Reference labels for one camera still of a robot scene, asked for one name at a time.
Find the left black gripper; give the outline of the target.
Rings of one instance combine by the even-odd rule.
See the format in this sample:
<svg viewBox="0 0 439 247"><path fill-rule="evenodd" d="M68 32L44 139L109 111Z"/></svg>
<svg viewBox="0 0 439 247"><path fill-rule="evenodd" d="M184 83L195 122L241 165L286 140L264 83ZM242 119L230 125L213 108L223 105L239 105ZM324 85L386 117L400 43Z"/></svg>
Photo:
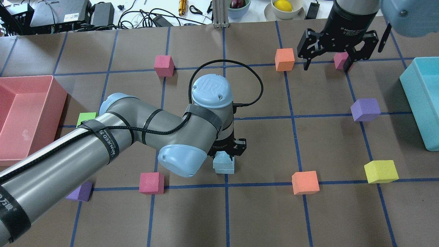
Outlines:
<svg viewBox="0 0 439 247"><path fill-rule="evenodd" d="M225 139L215 140L207 155L214 158L217 153L225 152L230 157L241 156L246 148L246 139L235 139L235 133L232 132Z"/></svg>

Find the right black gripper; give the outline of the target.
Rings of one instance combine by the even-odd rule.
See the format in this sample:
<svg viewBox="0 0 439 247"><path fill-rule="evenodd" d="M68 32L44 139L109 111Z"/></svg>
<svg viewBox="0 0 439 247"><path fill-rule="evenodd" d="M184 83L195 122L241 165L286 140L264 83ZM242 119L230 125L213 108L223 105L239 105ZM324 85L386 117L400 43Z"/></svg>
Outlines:
<svg viewBox="0 0 439 247"><path fill-rule="evenodd" d="M378 3L334 3L322 31L307 28L297 47L307 71L316 56L326 52L344 52L343 71L348 72L359 60L368 60L379 38L368 31L379 10Z"/></svg>

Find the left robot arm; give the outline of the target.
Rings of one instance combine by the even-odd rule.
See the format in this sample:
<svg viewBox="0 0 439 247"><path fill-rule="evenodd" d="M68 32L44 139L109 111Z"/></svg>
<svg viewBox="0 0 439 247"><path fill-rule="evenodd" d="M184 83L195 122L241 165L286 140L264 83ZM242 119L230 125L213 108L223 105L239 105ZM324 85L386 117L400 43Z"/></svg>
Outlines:
<svg viewBox="0 0 439 247"><path fill-rule="evenodd" d="M244 140L233 136L232 88L221 75L191 80L183 117L122 93L108 96L99 116L1 172L1 246L31 225L135 142L159 151L158 162L184 178L207 156L240 156Z"/></svg>

